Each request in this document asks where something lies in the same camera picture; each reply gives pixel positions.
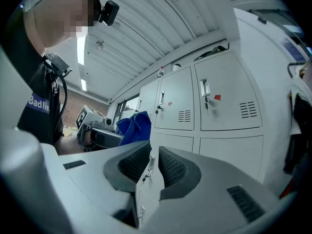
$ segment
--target white locker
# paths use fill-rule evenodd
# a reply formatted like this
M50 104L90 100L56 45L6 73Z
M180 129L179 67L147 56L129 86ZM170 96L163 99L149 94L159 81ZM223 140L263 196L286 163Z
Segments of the white locker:
M145 208L144 217L139 219L139 224L141 227L157 210L157 207L159 205L160 191L165 188L163 177L158 168L159 147L167 146L192 152L193 138L151 133L151 146L151 155L156 157L154 171L151 174L151 177L146 178L144 183L141 182L141 180L138 182L138 184L141 185L137 206L138 217L140 216L141 207L143 206ZM143 173L143 176L147 175L148 173L149 171L147 166Z
M246 138L201 138L199 154L228 162L257 179L263 136Z
M196 63L195 69L200 93L202 131L262 126L253 87L233 53ZM205 107L206 98L209 101L208 110Z
M194 99L190 67L161 80L156 128L193 130Z
M137 102L137 110L139 112L147 111L147 114L153 122L154 106L157 96L159 80L155 80L141 88L140 96Z

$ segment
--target ceiling light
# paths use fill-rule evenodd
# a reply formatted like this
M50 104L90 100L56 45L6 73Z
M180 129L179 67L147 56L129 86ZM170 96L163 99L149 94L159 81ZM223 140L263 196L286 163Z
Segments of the ceiling light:
M78 63L84 65L84 46L86 42L86 36L77 38L77 58Z
M82 87L82 90L87 91L86 81L83 79L81 79L81 87Z

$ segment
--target headset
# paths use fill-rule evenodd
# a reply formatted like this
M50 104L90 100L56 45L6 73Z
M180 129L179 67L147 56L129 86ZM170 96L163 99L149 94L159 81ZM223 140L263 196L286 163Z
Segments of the headset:
M101 7L101 13L98 21L105 23L107 26L111 26L114 23L118 10L119 6L117 3L111 0L107 1L105 6ZM72 69L69 68L69 65L57 53L46 54L43 57L43 62L50 69L48 71L48 76L51 83L56 82L58 78L60 78L65 92L64 104L53 129L55 132L58 128L59 121L67 103L67 86L64 78L72 71Z

